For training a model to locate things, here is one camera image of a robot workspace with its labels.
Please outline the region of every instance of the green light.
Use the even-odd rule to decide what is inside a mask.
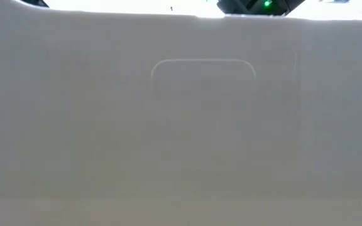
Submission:
[[[264,7],[269,7],[272,2],[267,0],[265,3],[263,3]]]

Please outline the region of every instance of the green led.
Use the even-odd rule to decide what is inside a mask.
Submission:
[[[265,3],[263,3],[264,7],[269,7],[272,2],[267,0]]]

